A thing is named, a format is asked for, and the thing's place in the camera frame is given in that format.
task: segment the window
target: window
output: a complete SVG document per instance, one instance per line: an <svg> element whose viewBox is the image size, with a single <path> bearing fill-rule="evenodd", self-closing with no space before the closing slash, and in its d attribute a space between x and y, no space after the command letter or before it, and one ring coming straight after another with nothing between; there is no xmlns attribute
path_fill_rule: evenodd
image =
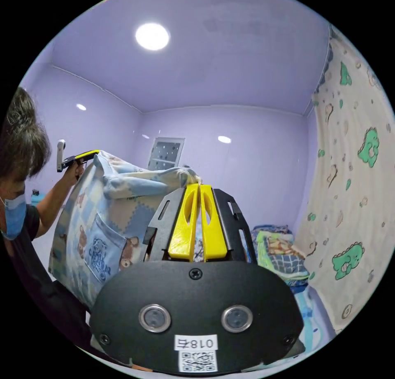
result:
<svg viewBox="0 0 395 379"><path fill-rule="evenodd" d="M178 166L185 139L157 137L148 161L148 170L167 170Z"/></svg>

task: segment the person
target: person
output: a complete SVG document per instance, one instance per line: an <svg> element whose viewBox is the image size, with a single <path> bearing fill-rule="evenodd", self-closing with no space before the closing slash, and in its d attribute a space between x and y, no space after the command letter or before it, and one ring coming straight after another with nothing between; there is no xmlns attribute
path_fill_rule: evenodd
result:
<svg viewBox="0 0 395 379"><path fill-rule="evenodd" d="M84 171L74 163L36 207L28 205L25 181L43 169L50 155L49 139L37 120L34 102L19 87L0 134L0 239L36 305L70 341L91 352L85 307L59 282L52 282L32 244L51 228Z"/></svg>

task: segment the blue face mask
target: blue face mask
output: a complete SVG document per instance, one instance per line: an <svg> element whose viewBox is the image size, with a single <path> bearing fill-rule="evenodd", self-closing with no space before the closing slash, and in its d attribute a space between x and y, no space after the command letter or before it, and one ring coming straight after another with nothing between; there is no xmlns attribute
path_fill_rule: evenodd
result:
<svg viewBox="0 0 395 379"><path fill-rule="evenodd" d="M22 231L26 216L25 194L19 195L13 200L0 198L5 207L5 221L7 231L1 231L2 235L8 240L14 240Z"/></svg>

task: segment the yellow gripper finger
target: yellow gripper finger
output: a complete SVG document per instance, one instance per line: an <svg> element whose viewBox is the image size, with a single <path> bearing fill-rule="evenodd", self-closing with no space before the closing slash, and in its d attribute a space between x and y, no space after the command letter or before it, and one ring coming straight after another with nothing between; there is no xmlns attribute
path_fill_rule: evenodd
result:
<svg viewBox="0 0 395 379"><path fill-rule="evenodd" d="M223 259L226 257L228 249L226 248L213 190L210 185L200 186L200 202L202 206L204 261Z"/></svg>
<svg viewBox="0 0 395 379"><path fill-rule="evenodd" d="M198 193L198 184L187 185L168 249L169 256L173 259L193 261L198 217Z"/></svg>

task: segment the pocket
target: pocket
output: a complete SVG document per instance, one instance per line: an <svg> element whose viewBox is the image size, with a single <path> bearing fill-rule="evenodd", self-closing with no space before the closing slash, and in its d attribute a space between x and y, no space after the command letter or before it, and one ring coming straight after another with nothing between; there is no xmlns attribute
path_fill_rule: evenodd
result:
<svg viewBox="0 0 395 379"><path fill-rule="evenodd" d="M126 238L107 226L97 213L84 250L84 261L98 281L105 283L118 273L125 244Z"/></svg>

